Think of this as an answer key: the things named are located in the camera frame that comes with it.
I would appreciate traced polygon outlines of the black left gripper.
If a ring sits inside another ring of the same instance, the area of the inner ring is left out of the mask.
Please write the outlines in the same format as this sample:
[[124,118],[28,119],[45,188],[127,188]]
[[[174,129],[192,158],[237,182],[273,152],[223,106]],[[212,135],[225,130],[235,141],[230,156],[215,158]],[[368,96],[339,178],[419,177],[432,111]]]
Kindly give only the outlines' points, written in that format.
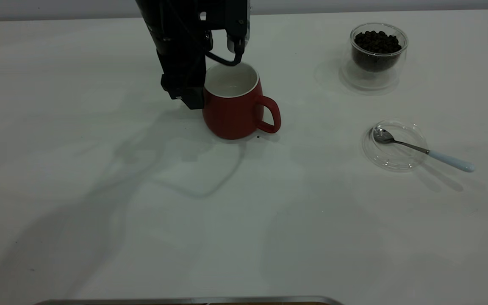
[[136,4],[159,54],[161,87],[171,99],[182,98],[189,109],[204,109],[205,56],[199,55],[185,72],[182,96],[181,75],[169,56],[201,54],[197,44],[202,36],[197,0],[138,0]]

